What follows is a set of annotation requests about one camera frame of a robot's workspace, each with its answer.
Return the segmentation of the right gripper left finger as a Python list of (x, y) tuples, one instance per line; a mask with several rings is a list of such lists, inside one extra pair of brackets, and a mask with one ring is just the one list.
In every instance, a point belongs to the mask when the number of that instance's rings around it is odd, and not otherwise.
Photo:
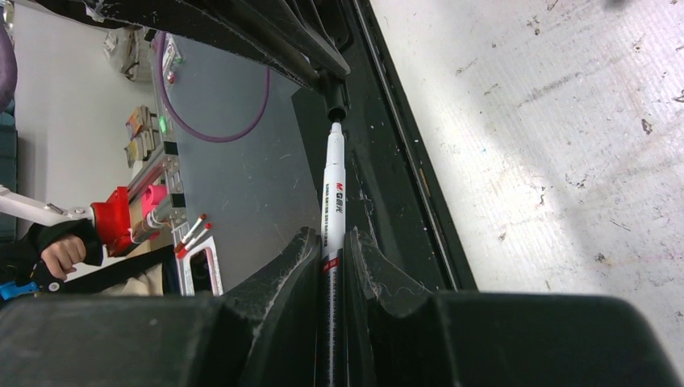
[(4, 386), (312, 386), (320, 239), (304, 227), (221, 296), (18, 300)]

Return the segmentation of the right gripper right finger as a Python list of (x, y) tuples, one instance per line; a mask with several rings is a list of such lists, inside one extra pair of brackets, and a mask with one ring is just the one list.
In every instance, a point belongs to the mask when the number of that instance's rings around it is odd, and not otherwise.
[(677, 386), (645, 317), (575, 294), (431, 291), (363, 231), (344, 246), (351, 386)]

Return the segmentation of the black white marker pen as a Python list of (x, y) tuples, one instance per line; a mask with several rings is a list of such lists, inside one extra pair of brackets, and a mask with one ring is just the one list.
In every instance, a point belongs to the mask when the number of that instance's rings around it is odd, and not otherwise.
[(346, 232), (345, 139), (339, 122), (331, 125), (327, 138), (321, 206), (321, 290), (317, 386), (344, 384), (344, 301), (342, 259)]

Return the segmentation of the operator hand in background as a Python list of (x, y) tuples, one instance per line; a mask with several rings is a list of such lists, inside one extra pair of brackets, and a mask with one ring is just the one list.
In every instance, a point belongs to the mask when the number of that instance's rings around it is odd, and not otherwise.
[(67, 235), (47, 246), (40, 254), (48, 271), (59, 280), (66, 280), (76, 264), (86, 258), (86, 246), (75, 235)]

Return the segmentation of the black marker cap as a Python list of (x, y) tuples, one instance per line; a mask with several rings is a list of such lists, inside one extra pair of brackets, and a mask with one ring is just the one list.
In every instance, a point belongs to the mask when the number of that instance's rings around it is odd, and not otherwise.
[(326, 116), (331, 122), (342, 123), (348, 114), (348, 90), (344, 80), (323, 70), (319, 74), (319, 91), (325, 103)]

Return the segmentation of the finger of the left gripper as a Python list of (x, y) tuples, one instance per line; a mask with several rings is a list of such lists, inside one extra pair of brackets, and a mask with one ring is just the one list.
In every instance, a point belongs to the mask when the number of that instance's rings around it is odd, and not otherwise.
[(229, 27), (207, 1), (39, 1), (52, 13), (92, 27), (147, 27), (181, 36), (264, 65), (307, 89), (318, 77), (304, 59), (257, 43)]
[(214, 1), (213, 12), (292, 79), (351, 73), (313, 1)]

